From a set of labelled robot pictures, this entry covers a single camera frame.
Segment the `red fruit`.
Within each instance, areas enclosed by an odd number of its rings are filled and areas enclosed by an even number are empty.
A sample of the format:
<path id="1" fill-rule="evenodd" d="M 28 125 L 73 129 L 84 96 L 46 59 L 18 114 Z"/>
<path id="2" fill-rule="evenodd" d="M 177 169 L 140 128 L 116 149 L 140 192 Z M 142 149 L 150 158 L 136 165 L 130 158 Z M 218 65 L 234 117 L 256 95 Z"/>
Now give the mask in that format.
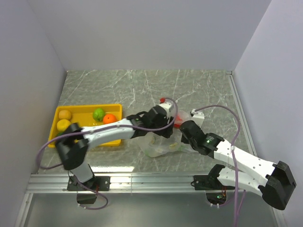
<path id="1" fill-rule="evenodd" d="M 186 120 L 186 117 L 177 115 L 177 117 L 174 121 L 174 127 L 179 128 L 185 120 Z"/>

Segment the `clear plastic bag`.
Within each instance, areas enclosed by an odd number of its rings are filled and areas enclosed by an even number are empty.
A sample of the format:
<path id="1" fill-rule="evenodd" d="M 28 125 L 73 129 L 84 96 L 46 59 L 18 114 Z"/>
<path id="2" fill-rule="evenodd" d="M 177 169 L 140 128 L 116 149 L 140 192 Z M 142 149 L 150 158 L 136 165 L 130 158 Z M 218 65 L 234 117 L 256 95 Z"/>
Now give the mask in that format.
<path id="1" fill-rule="evenodd" d="M 191 120 L 190 113 L 185 111 L 179 110 L 177 115 L 186 117 L 185 121 Z M 182 133 L 179 128 L 173 127 L 173 134 L 168 139 L 149 132 L 144 137 L 136 138 L 136 143 L 141 151 L 149 157 L 159 157 L 169 152 L 177 151 L 194 153 L 195 151 L 189 144 L 181 142 L 181 137 Z"/>

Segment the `light green fruit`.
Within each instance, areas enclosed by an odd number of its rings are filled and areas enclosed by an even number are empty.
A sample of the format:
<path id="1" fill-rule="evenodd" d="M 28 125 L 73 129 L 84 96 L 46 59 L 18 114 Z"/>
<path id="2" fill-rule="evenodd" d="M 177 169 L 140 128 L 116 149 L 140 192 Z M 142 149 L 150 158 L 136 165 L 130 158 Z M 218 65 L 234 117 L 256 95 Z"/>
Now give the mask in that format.
<path id="1" fill-rule="evenodd" d="M 101 122 L 105 115 L 106 115 L 106 112 L 102 108 L 97 108 L 94 110 L 92 117 L 95 121 Z"/>

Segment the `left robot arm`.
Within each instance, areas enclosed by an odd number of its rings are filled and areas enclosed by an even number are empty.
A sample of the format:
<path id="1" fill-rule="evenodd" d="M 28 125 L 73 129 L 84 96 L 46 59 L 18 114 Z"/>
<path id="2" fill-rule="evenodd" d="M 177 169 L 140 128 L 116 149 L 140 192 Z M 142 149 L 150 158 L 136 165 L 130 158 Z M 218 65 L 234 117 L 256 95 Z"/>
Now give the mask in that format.
<path id="1" fill-rule="evenodd" d="M 74 175 L 74 181 L 84 190 L 95 189 L 95 175 L 85 160 L 90 149 L 114 140 L 143 137 L 149 132 L 169 138 L 176 110 L 175 105 L 162 103 L 114 123 L 95 127 L 80 127 L 73 123 L 55 142 L 64 169 Z"/>

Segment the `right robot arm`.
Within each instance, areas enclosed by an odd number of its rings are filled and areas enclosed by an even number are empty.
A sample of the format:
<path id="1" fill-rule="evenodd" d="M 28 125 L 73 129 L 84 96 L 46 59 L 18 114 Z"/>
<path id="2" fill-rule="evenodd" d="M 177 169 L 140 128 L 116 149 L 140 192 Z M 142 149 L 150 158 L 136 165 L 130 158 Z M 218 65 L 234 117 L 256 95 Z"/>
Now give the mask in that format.
<path id="1" fill-rule="evenodd" d="M 216 164 L 204 180 L 194 176 L 196 190 L 239 187 L 261 196 L 271 207 L 285 210 L 296 188 L 288 164 L 266 161 L 239 148 L 231 150 L 229 141 L 214 133 L 205 134 L 194 121 L 182 123 L 180 131 L 183 143 L 189 144 L 201 155 L 225 163 Z"/>

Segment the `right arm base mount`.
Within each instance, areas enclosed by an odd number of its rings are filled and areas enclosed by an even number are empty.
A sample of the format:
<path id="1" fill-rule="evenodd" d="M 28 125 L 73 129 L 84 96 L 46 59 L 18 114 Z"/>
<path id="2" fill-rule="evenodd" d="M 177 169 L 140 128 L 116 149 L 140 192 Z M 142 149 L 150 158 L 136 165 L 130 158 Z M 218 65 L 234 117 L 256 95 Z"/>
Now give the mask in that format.
<path id="1" fill-rule="evenodd" d="M 228 190 L 234 190 L 234 186 L 224 186 L 217 179 L 213 179 L 207 175 L 194 175 L 190 185 L 195 191 L 205 191 L 206 202 L 210 206 L 222 207 L 232 202 L 234 193 L 230 196 Z"/>

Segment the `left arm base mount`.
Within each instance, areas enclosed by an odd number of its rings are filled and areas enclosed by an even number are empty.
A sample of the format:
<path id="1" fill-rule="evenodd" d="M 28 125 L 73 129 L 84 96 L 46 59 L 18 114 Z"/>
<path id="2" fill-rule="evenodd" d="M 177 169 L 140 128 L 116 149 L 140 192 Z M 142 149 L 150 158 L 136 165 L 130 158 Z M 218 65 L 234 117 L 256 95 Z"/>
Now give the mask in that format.
<path id="1" fill-rule="evenodd" d="M 107 192 L 109 191 L 109 187 L 110 187 L 110 176 L 94 176 L 92 179 L 82 184 L 93 191 Z M 77 203 L 80 205 L 93 205 L 98 197 L 98 195 L 95 193 L 92 194 L 81 193 L 81 192 L 89 192 L 89 190 L 83 188 L 79 184 L 77 177 L 74 175 L 69 176 L 67 191 L 77 192 L 77 196 L 76 196 Z"/>

